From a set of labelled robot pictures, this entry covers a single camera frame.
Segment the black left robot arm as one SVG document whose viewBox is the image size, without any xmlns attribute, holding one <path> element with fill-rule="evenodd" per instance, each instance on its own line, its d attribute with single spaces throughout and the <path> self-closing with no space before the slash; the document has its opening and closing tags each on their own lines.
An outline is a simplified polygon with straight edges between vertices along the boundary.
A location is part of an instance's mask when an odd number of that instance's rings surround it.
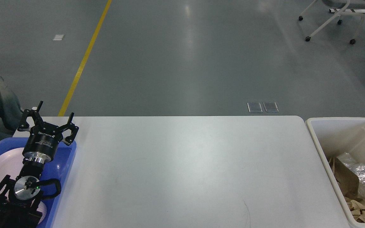
<svg viewBox="0 0 365 228">
<path fill-rule="evenodd" d="M 57 126 L 42 119 L 36 110 L 23 111 L 18 131 L 28 131 L 29 138 L 22 151 L 23 166 L 12 179 L 6 175 L 0 182 L 0 228 L 35 228 L 42 218 L 38 211 L 42 200 L 54 199 L 62 191 L 59 179 L 42 180 L 45 164 L 54 160 L 59 144 L 69 146 L 79 130 L 71 113 L 66 124 Z"/>
</svg>

